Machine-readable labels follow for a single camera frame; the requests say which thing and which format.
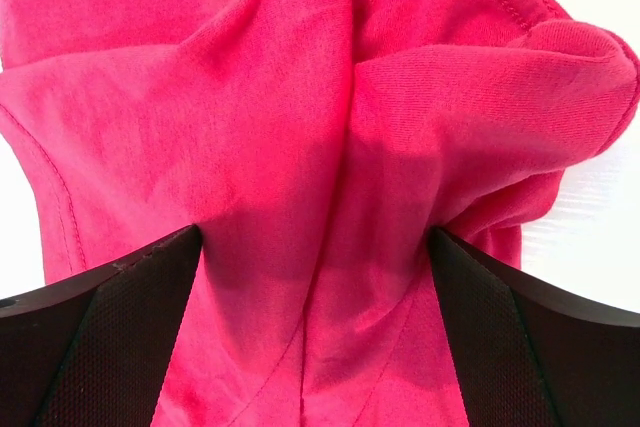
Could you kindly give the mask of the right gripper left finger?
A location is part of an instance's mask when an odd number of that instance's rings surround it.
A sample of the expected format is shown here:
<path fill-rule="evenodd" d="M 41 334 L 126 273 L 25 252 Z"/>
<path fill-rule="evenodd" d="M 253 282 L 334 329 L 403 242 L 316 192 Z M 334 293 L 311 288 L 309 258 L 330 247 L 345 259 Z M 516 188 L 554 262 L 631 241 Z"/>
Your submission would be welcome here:
<path fill-rule="evenodd" d="M 200 253 L 192 225 L 2 299 L 2 425 L 150 425 Z"/>

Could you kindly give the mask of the bright red t shirt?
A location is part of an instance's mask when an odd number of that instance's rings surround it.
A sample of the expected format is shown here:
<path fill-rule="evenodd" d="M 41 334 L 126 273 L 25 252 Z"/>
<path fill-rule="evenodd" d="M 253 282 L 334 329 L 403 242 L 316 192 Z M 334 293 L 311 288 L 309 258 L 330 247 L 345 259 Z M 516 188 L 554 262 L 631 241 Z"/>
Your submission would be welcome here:
<path fill-rule="evenodd" d="M 61 280 L 187 224 L 157 426 L 463 426 L 424 245 L 521 227 L 638 104 L 554 0 L 1 0 L 1 132 Z"/>

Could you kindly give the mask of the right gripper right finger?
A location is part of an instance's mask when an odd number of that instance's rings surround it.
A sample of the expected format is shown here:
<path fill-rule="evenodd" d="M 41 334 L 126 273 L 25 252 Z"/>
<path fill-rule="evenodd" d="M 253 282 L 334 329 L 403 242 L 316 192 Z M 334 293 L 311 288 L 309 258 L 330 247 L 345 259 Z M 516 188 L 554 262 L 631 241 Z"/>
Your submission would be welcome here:
<path fill-rule="evenodd" d="M 639 424 L 639 316 L 435 228 L 437 298 L 472 426 Z"/>

